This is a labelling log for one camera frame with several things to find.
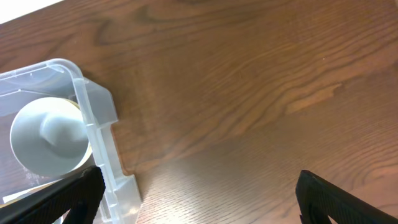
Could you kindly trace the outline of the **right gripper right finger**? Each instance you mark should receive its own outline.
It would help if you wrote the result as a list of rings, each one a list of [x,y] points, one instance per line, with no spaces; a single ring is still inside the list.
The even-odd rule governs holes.
[[[373,207],[309,170],[295,187],[303,224],[397,224],[397,218]]]

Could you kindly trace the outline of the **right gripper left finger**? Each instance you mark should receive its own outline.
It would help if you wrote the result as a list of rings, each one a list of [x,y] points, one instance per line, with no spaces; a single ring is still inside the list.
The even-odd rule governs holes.
[[[1,223],[93,223],[105,183],[97,166],[85,170],[1,208]]]

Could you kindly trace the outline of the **light grey small bowl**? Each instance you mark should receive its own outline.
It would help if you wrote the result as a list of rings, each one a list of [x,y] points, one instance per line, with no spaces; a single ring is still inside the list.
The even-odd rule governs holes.
[[[10,145],[18,163],[47,177],[62,175],[69,159],[62,152],[65,98],[45,97],[31,101],[16,114],[10,128]]]

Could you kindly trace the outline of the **clear plastic storage container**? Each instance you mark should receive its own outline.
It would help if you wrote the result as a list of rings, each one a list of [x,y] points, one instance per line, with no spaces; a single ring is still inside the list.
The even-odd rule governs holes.
[[[135,223],[141,196],[114,143],[110,92],[56,58],[1,74],[1,206],[31,196],[89,166],[105,190],[95,223]]]

